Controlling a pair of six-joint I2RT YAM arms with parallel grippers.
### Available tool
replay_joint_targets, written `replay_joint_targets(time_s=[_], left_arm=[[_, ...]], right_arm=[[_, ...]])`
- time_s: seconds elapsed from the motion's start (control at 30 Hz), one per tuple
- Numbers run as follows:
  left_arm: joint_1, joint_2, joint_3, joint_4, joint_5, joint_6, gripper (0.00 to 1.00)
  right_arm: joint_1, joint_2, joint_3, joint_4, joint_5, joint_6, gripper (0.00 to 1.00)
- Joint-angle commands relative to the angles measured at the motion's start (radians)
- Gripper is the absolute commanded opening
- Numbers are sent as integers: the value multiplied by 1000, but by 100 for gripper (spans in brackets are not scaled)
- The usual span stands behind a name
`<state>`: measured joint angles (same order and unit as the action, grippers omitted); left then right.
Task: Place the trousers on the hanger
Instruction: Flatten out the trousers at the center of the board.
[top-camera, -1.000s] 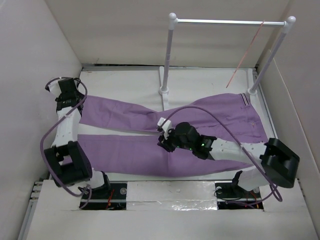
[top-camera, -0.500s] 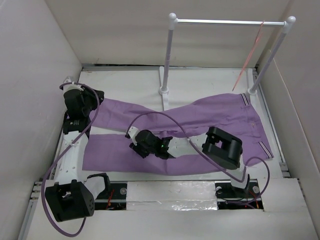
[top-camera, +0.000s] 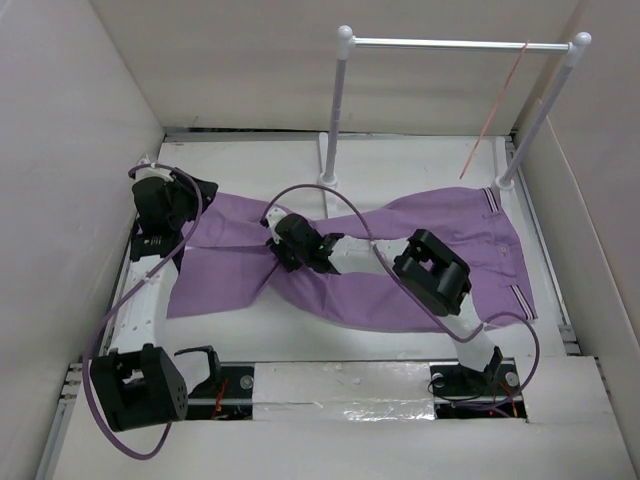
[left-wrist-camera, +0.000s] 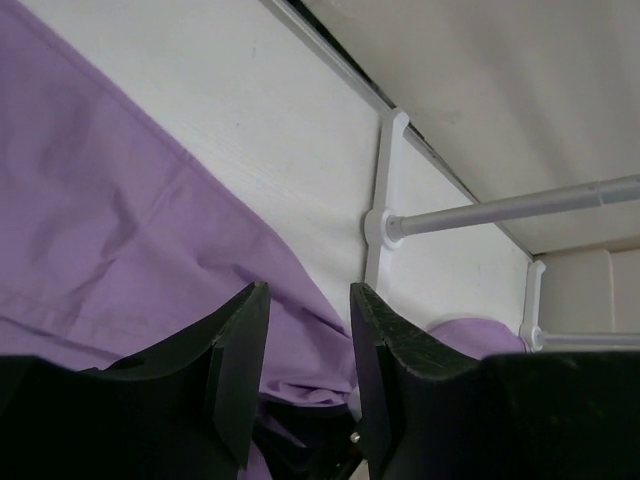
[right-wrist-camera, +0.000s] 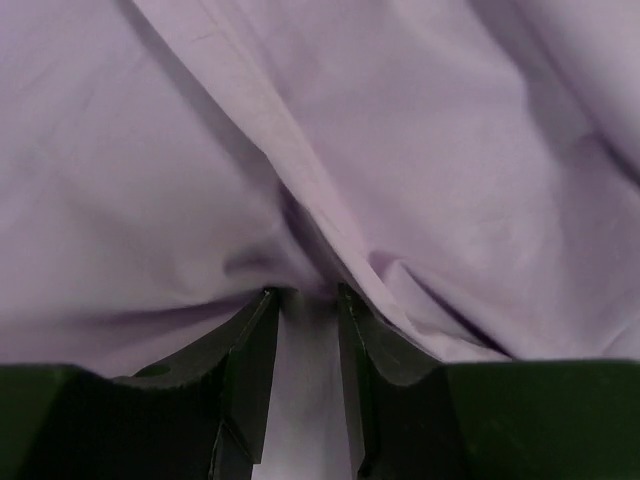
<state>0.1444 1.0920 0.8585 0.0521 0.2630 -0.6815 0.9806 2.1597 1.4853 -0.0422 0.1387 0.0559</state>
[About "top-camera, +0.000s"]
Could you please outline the purple trousers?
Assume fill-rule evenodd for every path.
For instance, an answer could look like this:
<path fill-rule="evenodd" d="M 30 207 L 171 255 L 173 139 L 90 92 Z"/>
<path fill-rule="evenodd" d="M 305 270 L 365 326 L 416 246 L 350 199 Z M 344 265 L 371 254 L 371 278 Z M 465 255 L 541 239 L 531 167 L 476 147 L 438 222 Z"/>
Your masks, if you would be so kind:
<path fill-rule="evenodd" d="M 389 276 L 374 254 L 343 257 L 336 273 L 303 266 L 287 272 L 266 243 L 260 223 L 266 202 L 220 193 L 188 241 L 168 306 L 169 318 L 248 307 L 265 287 L 295 307 L 334 324 L 368 331 L 435 332 L 425 312 Z M 520 239 L 489 188 L 451 187 L 398 198 L 363 214 L 315 220 L 322 235 L 407 240 L 426 229 L 470 268 L 472 302 L 480 320 L 509 325 L 537 317 Z"/>

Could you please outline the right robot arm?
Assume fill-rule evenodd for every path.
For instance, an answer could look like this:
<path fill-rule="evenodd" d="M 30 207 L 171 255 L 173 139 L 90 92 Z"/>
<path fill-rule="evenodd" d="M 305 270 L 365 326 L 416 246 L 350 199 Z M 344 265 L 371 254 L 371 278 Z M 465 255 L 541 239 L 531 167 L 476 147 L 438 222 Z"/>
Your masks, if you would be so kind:
<path fill-rule="evenodd" d="M 288 272 L 306 267 L 327 275 L 391 273 L 445 327 L 465 387 L 483 394 L 497 384 L 502 352 L 482 322 L 463 312 L 471 291 L 470 268 L 433 233 L 418 229 L 395 240 L 322 235 L 305 217 L 279 207 L 270 208 L 260 223 L 271 234 L 267 247 Z"/>

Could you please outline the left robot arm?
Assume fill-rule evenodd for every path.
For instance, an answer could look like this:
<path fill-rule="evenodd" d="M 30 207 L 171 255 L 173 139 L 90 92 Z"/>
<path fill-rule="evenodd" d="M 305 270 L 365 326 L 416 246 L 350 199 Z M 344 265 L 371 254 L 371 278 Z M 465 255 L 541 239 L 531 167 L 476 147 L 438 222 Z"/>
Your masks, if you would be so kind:
<path fill-rule="evenodd" d="M 185 419 L 189 396 L 212 396 L 222 387 L 222 369 L 210 346 L 163 347 L 171 292 L 185 253 L 185 224 L 213 202 L 214 182 L 189 181 L 175 173 L 137 180 L 137 210 L 129 247 L 126 286 L 136 292 L 118 310 L 109 351 L 90 366 L 90 378 L 115 432 Z"/>

